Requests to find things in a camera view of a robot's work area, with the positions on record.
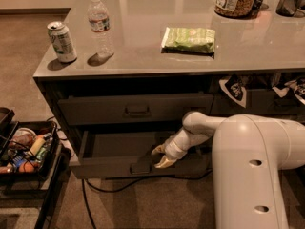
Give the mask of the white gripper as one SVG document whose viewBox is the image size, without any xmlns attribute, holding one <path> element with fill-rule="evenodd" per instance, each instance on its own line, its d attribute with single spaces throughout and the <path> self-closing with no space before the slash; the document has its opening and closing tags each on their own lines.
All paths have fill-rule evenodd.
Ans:
<svg viewBox="0 0 305 229">
<path fill-rule="evenodd" d="M 152 150 L 152 155 L 164 154 L 160 161 L 154 165 L 156 169 L 165 169 L 174 165 L 178 159 L 187 154 L 191 147 L 190 141 L 186 136 L 170 136 L 164 144 L 156 146 Z"/>
</svg>

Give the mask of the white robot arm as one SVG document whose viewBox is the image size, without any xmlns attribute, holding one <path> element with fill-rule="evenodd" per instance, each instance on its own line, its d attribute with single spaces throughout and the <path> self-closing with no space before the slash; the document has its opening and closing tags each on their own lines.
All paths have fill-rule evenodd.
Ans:
<svg viewBox="0 0 305 229">
<path fill-rule="evenodd" d="M 289 229 L 279 171 L 305 164 L 305 126 L 251 114 L 189 112 L 182 128 L 152 150 L 167 168 L 188 150 L 213 141 L 216 229 Z"/>
</svg>

